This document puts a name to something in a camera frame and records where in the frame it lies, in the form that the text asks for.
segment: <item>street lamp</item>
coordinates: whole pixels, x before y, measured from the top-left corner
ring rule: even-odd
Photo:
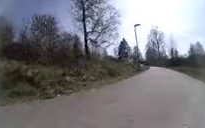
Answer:
[[[140,64],[139,64],[139,43],[138,43],[138,38],[137,38],[137,31],[136,31],[136,27],[140,26],[141,24],[135,24],[134,25],[134,30],[135,30],[135,41],[136,41],[136,47],[137,47],[137,67],[138,69],[140,68]]]

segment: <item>tree trunk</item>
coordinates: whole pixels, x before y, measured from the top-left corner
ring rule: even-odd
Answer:
[[[84,33],[84,46],[85,46],[85,54],[87,58],[89,58],[89,47],[88,47],[88,35],[87,35],[87,28],[86,28],[86,12],[85,12],[84,2],[82,1],[82,23],[83,23],[83,33]]]

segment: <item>asphalt road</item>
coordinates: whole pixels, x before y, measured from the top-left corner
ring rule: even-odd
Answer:
[[[0,107],[0,128],[205,128],[205,83],[163,68],[100,89]]]

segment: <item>grassy embankment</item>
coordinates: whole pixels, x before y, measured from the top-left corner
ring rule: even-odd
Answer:
[[[185,73],[189,76],[192,76],[196,79],[205,82],[205,68],[195,68],[195,67],[174,67],[173,70]]]
[[[103,59],[83,61],[72,68],[0,59],[0,105],[69,95],[137,73],[131,65]]]

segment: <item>sky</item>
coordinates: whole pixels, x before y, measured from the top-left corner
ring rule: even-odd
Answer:
[[[152,26],[165,32],[167,47],[172,35],[181,54],[187,53],[190,43],[196,41],[205,48],[205,0],[113,0],[112,3],[121,14],[117,42],[124,37],[134,46],[133,26],[141,24],[137,35],[142,53]],[[58,18],[61,28],[74,32],[70,11],[69,0],[0,0],[0,16],[17,26],[32,14],[49,13]]]

